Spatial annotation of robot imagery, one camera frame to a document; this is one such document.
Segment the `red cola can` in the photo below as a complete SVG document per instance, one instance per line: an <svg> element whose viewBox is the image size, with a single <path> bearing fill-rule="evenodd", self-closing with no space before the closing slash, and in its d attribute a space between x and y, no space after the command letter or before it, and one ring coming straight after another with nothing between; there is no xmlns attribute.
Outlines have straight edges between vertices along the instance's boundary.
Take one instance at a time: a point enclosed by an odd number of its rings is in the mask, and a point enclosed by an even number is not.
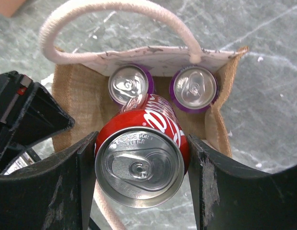
<svg viewBox="0 0 297 230"><path fill-rule="evenodd" d="M114 201L158 206L180 188L190 162L187 138L171 104L156 94L131 99L96 139L95 173Z"/></svg>

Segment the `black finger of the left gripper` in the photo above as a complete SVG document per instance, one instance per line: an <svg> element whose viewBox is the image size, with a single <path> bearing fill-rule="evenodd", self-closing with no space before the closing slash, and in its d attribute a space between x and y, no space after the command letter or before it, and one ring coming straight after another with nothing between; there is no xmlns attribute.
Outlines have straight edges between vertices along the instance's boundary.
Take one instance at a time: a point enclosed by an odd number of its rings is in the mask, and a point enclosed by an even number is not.
<svg viewBox="0 0 297 230"><path fill-rule="evenodd" d="M0 74L0 174L32 146L74 124L42 84L17 71Z"/></svg>

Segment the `purple Fanta can front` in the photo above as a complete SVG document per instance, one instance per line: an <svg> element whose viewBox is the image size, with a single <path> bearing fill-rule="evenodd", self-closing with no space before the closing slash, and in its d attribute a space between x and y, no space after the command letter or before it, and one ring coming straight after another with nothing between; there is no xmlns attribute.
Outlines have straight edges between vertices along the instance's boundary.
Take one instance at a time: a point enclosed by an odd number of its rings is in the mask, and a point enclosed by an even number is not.
<svg viewBox="0 0 297 230"><path fill-rule="evenodd" d="M128 63L118 67L108 80L110 98L118 105L146 93L155 93L155 84L148 68Z"/></svg>

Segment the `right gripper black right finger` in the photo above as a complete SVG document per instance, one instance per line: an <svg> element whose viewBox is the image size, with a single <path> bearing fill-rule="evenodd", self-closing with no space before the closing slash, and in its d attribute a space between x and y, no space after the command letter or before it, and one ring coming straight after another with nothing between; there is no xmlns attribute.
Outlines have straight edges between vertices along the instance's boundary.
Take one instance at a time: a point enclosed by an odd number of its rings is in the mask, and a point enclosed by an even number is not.
<svg viewBox="0 0 297 230"><path fill-rule="evenodd" d="M297 230L297 165L271 174L225 156L196 136L188 142L199 230Z"/></svg>

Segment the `purple fanta can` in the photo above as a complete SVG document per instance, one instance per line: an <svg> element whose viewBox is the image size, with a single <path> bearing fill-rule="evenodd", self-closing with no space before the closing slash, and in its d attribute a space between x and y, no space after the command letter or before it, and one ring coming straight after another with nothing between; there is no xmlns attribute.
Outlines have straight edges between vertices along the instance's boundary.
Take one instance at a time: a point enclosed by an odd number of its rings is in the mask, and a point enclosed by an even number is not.
<svg viewBox="0 0 297 230"><path fill-rule="evenodd" d="M187 113L203 113L218 97L218 83L213 74L200 66L188 66L171 79L169 93L172 102Z"/></svg>
<svg viewBox="0 0 297 230"><path fill-rule="evenodd" d="M155 93L155 84L148 68L128 63L118 67L108 80L110 98L118 105L146 93Z"/></svg>

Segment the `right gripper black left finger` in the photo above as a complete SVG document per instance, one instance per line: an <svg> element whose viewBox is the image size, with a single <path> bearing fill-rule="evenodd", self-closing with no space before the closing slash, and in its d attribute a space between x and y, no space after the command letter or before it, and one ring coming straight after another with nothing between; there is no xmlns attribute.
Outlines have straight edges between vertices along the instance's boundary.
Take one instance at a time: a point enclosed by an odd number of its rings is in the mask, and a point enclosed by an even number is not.
<svg viewBox="0 0 297 230"><path fill-rule="evenodd" d="M96 180L97 134L0 175L0 230L86 230Z"/></svg>

